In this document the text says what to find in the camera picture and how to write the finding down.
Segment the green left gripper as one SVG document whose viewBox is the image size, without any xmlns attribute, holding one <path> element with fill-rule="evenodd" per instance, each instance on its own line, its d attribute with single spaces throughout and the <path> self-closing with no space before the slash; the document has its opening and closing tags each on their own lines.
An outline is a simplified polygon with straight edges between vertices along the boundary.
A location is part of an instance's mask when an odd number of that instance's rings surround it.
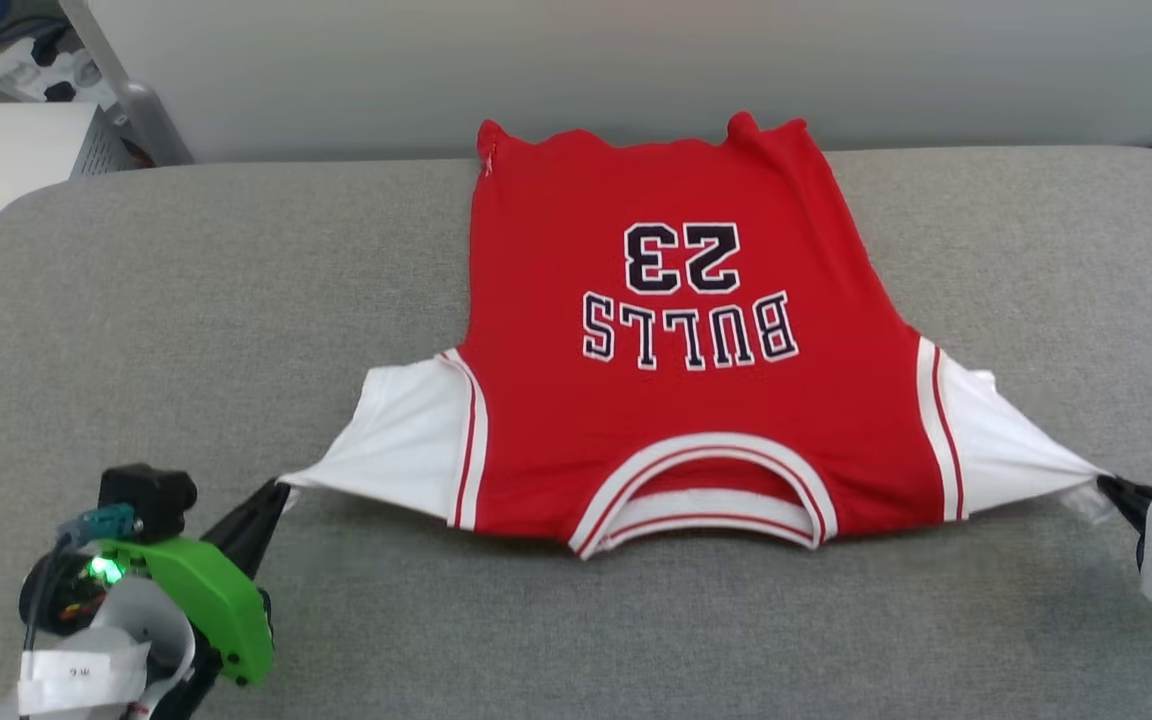
<svg viewBox="0 0 1152 720">
<path fill-rule="evenodd" d="M 114 566 L 97 626 L 147 644 L 180 684 L 262 685 L 273 669 L 270 596 L 256 583 L 291 486 L 268 480 L 200 539 L 157 543 L 103 539 L 99 559 Z"/>
</svg>

